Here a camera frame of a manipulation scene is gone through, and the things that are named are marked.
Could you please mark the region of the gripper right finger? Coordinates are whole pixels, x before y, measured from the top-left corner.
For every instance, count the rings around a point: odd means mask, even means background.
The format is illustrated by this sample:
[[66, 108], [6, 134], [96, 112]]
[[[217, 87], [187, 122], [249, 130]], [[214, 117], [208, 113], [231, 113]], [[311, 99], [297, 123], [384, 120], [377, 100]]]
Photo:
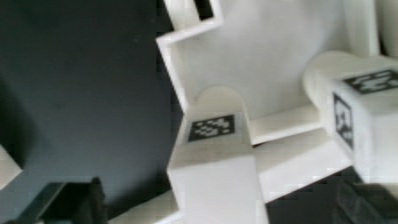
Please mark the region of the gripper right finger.
[[381, 184], [340, 183], [334, 224], [398, 224], [398, 198]]

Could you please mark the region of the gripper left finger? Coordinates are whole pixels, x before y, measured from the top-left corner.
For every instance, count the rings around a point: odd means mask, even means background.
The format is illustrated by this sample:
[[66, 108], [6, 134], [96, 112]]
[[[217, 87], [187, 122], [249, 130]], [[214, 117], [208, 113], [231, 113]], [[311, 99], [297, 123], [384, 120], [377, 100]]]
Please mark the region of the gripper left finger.
[[100, 179], [50, 183], [11, 224], [107, 224]]

